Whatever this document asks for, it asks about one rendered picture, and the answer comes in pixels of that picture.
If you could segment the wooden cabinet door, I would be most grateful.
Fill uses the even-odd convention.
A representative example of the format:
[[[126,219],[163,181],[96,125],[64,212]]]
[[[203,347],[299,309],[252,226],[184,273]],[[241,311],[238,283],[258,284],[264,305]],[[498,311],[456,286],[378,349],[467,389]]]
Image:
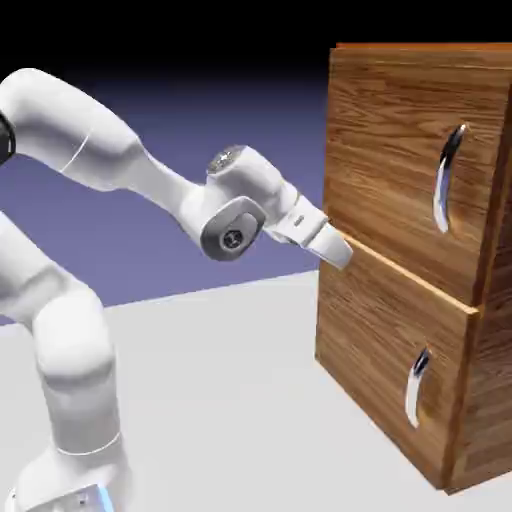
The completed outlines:
[[[360,242],[343,270],[319,272],[315,356],[436,488],[447,487],[478,309],[449,297]],[[409,370],[431,358],[420,388],[419,427],[404,411]]]
[[[450,227],[432,199],[460,124]],[[330,53],[325,201],[347,234],[457,300],[490,288],[512,187],[512,43],[341,43]]]

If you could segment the wooden cabinet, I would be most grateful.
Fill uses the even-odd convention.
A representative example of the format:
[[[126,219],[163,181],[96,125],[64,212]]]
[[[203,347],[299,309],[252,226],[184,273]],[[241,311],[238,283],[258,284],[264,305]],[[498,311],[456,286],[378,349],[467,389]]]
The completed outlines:
[[[336,224],[326,205],[325,176],[326,159],[323,206],[353,246],[360,241]],[[512,471],[512,187],[490,288],[484,301],[471,307],[480,319],[468,350],[453,467],[441,489],[450,494]]]

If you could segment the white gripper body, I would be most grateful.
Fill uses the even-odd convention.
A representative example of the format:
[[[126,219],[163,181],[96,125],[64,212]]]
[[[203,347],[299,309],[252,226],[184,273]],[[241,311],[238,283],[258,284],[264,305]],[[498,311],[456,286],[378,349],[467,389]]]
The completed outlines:
[[[326,222],[313,236],[306,250],[337,269],[345,268],[353,255],[352,247],[342,233],[329,222]]]

